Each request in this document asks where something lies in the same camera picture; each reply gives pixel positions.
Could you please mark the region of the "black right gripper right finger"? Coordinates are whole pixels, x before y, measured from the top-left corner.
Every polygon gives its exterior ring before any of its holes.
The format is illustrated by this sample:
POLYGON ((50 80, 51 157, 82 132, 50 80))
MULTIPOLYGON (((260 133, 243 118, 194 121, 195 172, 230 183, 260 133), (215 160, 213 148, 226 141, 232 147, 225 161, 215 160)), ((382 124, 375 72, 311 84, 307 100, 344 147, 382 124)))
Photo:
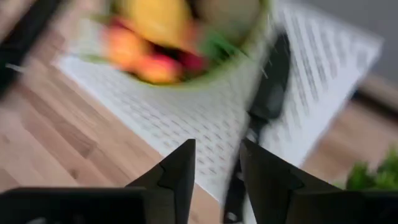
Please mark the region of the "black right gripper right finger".
POLYGON ((243 179, 257 223, 397 223, 397 192, 342 190, 244 140, 243 179))

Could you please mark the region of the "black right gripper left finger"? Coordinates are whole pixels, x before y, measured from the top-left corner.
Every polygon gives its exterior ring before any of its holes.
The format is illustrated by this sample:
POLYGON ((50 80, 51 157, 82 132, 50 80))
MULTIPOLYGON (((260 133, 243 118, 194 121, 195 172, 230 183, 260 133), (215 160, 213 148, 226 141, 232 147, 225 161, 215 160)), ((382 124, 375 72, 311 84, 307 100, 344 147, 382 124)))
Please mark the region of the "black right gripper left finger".
POLYGON ((187 223, 196 142, 188 139, 125 187, 20 187, 1 193, 1 223, 187 223))

